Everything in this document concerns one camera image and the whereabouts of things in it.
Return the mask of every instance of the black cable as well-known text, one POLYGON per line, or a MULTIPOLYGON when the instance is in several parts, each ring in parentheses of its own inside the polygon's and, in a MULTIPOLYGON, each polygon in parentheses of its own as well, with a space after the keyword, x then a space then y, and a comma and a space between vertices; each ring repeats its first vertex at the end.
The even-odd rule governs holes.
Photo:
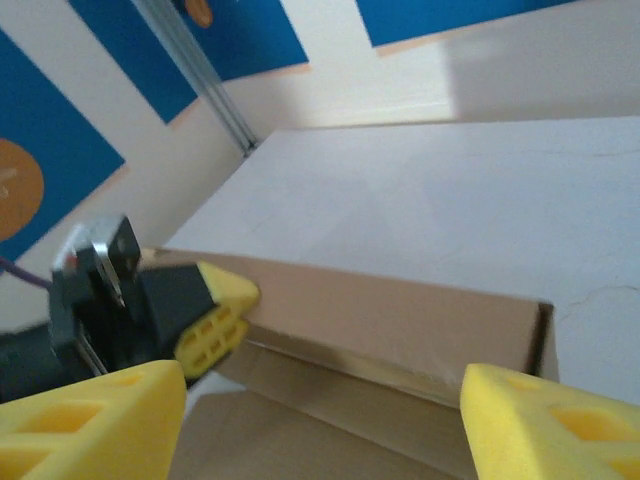
POLYGON ((45 290, 49 290, 49 288, 51 288, 51 282, 49 280, 34 275, 31 272, 27 272, 25 269, 20 268, 8 258, 0 257, 0 270, 6 270, 10 275, 13 275, 23 282, 27 282, 28 284, 35 287, 44 288, 45 290))

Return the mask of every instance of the metal profile rail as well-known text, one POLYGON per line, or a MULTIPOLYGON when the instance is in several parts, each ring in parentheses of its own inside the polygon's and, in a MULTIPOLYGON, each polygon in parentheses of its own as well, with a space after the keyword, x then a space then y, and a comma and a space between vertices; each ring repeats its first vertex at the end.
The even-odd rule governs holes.
POLYGON ((170 0, 131 0, 196 94, 216 113, 245 156, 258 138, 224 90, 220 76, 170 0))

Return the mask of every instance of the white table surface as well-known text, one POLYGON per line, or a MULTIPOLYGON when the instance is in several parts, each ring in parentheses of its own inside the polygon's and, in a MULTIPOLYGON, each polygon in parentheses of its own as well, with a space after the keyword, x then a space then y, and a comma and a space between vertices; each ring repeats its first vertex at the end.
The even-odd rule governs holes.
POLYGON ((561 381, 640 404, 640 118, 276 132, 168 246, 551 301, 561 381))

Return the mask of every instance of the cardboard box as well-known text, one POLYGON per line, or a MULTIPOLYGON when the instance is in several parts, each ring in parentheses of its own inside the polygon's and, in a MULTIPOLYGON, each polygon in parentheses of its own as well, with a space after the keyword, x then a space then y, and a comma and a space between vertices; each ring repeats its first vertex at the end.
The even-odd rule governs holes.
POLYGON ((492 363, 557 380, 538 301, 227 255, 254 280, 247 341, 219 372, 246 391, 199 399, 171 479, 475 478, 457 399, 492 363))

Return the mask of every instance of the blue poster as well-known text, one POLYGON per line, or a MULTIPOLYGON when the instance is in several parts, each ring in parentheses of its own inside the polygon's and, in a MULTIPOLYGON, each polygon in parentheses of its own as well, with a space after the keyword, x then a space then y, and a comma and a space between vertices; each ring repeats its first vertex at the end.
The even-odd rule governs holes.
POLYGON ((123 163, 0 30, 0 255, 17 259, 123 163))
MULTIPOLYGON (((165 123, 196 99, 131 0, 70 3, 165 123)), ((279 0, 210 0, 209 5, 208 28, 183 16, 222 80, 307 62, 279 0)))
POLYGON ((374 47, 573 0, 356 0, 374 47))

